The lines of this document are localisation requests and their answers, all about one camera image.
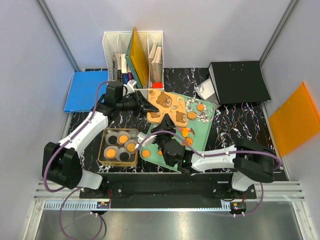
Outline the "bear print tin lid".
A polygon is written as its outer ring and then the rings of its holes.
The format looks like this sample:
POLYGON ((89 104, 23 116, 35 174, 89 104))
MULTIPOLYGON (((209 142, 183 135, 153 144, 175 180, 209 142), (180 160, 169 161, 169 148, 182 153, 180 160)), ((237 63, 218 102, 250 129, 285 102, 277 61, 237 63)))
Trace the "bear print tin lid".
POLYGON ((182 95, 150 89, 147 100, 158 109, 156 112, 147 113, 146 118, 149 123, 160 124, 167 114, 177 127, 187 127, 186 103, 182 95))

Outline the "orange biscuit top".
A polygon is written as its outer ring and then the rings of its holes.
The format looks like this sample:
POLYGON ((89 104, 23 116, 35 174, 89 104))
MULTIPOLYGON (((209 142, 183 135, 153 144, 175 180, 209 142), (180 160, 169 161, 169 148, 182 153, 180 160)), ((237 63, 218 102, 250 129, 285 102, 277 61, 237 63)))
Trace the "orange biscuit top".
POLYGON ((136 150, 136 144, 131 142, 127 145, 126 149, 128 152, 133 153, 136 150))

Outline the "black sandwich cookie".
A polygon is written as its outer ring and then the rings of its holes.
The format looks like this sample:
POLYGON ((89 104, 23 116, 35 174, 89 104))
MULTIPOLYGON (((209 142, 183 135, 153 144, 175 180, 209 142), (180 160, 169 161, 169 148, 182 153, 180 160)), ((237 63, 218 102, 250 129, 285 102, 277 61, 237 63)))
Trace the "black sandwich cookie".
POLYGON ((126 162, 130 159, 130 154, 127 152, 121 152, 118 158, 121 162, 126 162))

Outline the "round dotted orange biscuit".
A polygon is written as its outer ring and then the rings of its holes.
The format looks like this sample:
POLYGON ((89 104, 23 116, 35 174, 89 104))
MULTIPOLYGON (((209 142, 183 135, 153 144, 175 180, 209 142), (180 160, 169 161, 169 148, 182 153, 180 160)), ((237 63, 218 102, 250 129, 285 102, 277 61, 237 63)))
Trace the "round dotted orange biscuit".
POLYGON ((117 151, 114 148, 109 148, 104 151, 104 156, 107 159, 114 159, 117 155, 117 151))

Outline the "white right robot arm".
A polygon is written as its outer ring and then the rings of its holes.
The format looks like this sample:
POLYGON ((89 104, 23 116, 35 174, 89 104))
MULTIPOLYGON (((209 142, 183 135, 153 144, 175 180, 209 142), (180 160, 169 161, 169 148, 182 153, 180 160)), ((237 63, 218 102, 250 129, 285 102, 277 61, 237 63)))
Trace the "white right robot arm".
POLYGON ((211 169, 234 169, 227 192, 235 199, 255 183, 272 183, 274 171, 281 164, 271 149, 255 142, 197 151, 173 130, 158 130, 149 135, 140 132, 137 141, 137 150, 149 144, 158 145, 165 164, 177 167, 182 174, 193 175, 211 169))

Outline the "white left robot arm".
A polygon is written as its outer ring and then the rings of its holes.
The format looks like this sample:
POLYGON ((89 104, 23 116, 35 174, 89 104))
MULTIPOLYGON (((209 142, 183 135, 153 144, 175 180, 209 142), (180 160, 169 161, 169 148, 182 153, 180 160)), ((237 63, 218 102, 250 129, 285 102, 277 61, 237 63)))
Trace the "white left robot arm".
POLYGON ((134 89, 134 81, 123 84, 105 81, 105 93, 95 95, 95 103, 87 118, 68 136, 59 142, 49 142, 44 147, 42 177, 45 189, 53 193, 48 181, 67 189, 90 189, 97 198, 108 193, 108 186, 101 175, 83 170, 80 156, 89 143, 109 126, 121 112, 132 111, 137 116, 158 112, 140 91, 134 89))

